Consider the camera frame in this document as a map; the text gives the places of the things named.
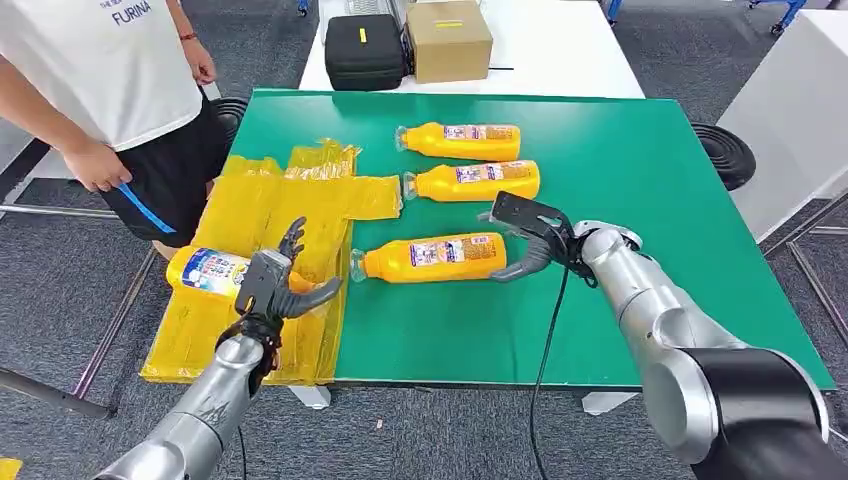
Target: white table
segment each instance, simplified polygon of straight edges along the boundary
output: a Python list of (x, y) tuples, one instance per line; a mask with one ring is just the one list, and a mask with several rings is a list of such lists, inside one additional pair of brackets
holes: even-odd
[(721, 116), (757, 159), (731, 196), (759, 242), (848, 187), (848, 11), (802, 10)]
[[(391, 92), (645, 98), (598, 3), (484, 0), (494, 44), (485, 80), (419, 85), (406, 77)], [(320, 29), (300, 80), (301, 90), (332, 90)]]

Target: bottle label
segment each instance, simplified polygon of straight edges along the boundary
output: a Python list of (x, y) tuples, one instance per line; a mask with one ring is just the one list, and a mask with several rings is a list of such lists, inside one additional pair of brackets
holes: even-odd
[(509, 125), (445, 125), (448, 140), (512, 140)]
[(249, 261), (236, 255), (200, 248), (183, 269), (183, 285), (234, 297), (249, 266)]
[(503, 180), (529, 176), (530, 168), (527, 162), (524, 161), (456, 167), (456, 181), (459, 183), (474, 183), (482, 180)]
[(413, 243), (409, 246), (409, 260), (413, 267), (481, 260), (494, 257), (495, 253), (495, 244), (488, 235), (444, 242)]

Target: robotic arm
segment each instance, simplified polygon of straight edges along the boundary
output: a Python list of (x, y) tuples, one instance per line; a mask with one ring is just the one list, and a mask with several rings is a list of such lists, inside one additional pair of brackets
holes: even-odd
[(209, 478), (262, 379), (276, 366), (283, 319), (330, 300), (341, 286), (333, 277), (307, 294), (289, 290), (292, 263), (303, 250), (297, 242), (305, 222), (300, 218), (292, 224), (279, 251), (253, 255), (235, 302), (241, 318), (219, 338), (212, 363), (150, 435), (96, 480)]
[[(551, 261), (599, 286), (639, 367), (648, 418), (668, 448), (701, 479), (844, 480), (828, 448), (824, 400), (786, 355), (755, 348), (704, 313), (651, 257), (635, 233), (602, 222), (572, 226), (560, 211), (501, 192), (488, 219), (529, 247), (492, 275), (511, 281)], [(284, 318), (332, 298), (338, 278), (306, 295), (288, 290), (304, 219), (280, 251), (255, 254), (236, 300), (241, 319), (215, 358), (150, 435), (97, 480), (208, 478), (273, 368)]]
[(699, 479), (848, 478), (827, 446), (826, 406), (807, 373), (716, 323), (639, 252), (633, 232), (602, 222), (572, 228), (562, 212), (505, 192), (490, 219), (529, 240), (524, 259), (495, 280), (554, 260), (600, 285), (639, 367), (651, 425)]

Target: green tabletop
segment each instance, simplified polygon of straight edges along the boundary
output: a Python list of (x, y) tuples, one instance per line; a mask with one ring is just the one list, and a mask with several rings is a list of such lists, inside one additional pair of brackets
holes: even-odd
[[(512, 123), (521, 158), (542, 175), (537, 200), (573, 222), (598, 219), (641, 235), (644, 251), (701, 308), (742, 340), (798, 361), (822, 388), (833, 380), (763, 260), (680, 106), (670, 100), (256, 90), (232, 153), (285, 162), (322, 137), (363, 147), (360, 175), (422, 172), (467, 161), (397, 152), (398, 126)], [(353, 246), (496, 229), (486, 203), (416, 199), (401, 218), (356, 222)], [(508, 239), (511, 260), (523, 241)], [(351, 283), (337, 380), (528, 384), (535, 381), (562, 268), (510, 284)], [(638, 386), (600, 290), (572, 277), (544, 383)]]

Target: black cable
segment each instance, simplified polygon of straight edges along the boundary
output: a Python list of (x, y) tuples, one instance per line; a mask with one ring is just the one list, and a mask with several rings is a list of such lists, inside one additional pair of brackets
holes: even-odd
[[(567, 252), (568, 249), (565, 246), (565, 240), (562, 239), (562, 236), (551, 227), (548, 227), (551, 231), (554, 232), (556, 238), (559, 239), (560, 244), (562, 244), (562, 251)], [(551, 351), (551, 341), (554, 338), (554, 329), (556, 328), (556, 319), (559, 315), (559, 307), (562, 306), (562, 298), (565, 295), (565, 285), (568, 282), (568, 268), (563, 269), (562, 273), (562, 283), (559, 285), (559, 295), (557, 296), (556, 305), (554, 305), (554, 312), (551, 315), (551, 326), (548, 328), (548, 338), (545, 340), (545, 350), (542, 353), (542, 363), (539, 365), (539, 376), (536, 377), (536, 385), (533, 387), (533, 396), (530, 397), (530, 445), (533, 447), (533, 455), (536, 457), (536, 466), (539, 467), (539, 474), (542, 476), (542, 480), (548, 480), (548, 476), (545, 473), (545, 467), (542, 465), (542, 457), (539, 456), (539, 448), (536, 446), (536, 395), (539, 393), (539, 387), (542, 386), (542, 376), (545, 374), (545, 365), (548, 363), (548, 354)]]
[(241, 433), (241, 425), (237, 428), (239, 432), (239, 443), (241, 443), (241, 478), (247, 480), (247, 455), (244, 453), (244, 435)]

